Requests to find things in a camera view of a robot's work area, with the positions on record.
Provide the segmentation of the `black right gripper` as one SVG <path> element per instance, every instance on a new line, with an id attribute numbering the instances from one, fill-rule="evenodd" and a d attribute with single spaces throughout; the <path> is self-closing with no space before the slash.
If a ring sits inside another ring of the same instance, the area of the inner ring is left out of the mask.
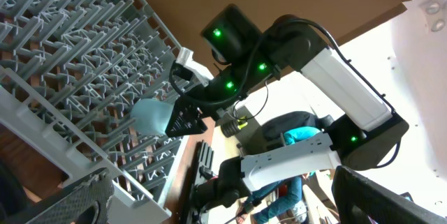
<path id="1" fill-rule="evenodd" d="M 202 120 L 206 117 L 220 119 L 224 110 L 244 100 L 257 85 L 276 75 L 272 65 L 229 65 L 206 85 L 197 84 L 188 91 L 180 89 L 165 129 L 168 137 L 199 135 L 207 130 Z"/>

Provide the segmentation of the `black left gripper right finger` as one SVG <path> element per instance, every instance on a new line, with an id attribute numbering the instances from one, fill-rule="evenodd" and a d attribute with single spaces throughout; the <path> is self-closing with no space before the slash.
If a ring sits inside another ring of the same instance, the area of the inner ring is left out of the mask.
<path id="1" fill-rule="evenodd" d="M 335 169 L 332 194 L 341 224 L 446 224 L 446 219 L 340 165 Z"/>

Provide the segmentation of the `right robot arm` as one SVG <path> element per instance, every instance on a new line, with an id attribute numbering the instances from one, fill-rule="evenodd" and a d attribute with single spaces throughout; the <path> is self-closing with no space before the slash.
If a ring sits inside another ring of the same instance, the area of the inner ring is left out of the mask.
<path id="1" fill-rule="evenodd" d="M 261 83 L 279 79 L 285 68 L 298 72 L 306 98 L 325 98 L 338 117 L 295 144 L 230 158 L 216 175 L 196 184 L 191 208 L 201 214 L 229 207 L 262 187 L 337 166 L 365 171 L 393 162 L 408 123 L 342 54 L 321 25 L 294 15 L 261 31 L 237 6 L 225 7 L 201 31 L 224 68 L 175 101 L 166 133 L 171 137 L 205 132 L 203 119 L 220 119 Z"/>

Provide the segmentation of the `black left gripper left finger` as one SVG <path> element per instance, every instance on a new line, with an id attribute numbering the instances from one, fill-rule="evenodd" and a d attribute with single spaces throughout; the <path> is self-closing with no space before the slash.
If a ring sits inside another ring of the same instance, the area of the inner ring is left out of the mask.
<path id="1" fill-rule="evenodd" d="M 106 224 L 114 192 L 109 170 L 102 167 L 2 223 Z"/>

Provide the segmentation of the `light blue cup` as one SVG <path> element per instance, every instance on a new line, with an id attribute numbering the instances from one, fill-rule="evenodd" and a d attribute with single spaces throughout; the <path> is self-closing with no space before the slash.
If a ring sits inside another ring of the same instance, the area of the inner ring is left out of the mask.
<path id="1" fill-rule="evenodd" d="M 135 119 L 133 127 L 142 135 L 164 135 L 173 112 L 173 105 L 145 98 L 138 101 L 130 115 Z"/>

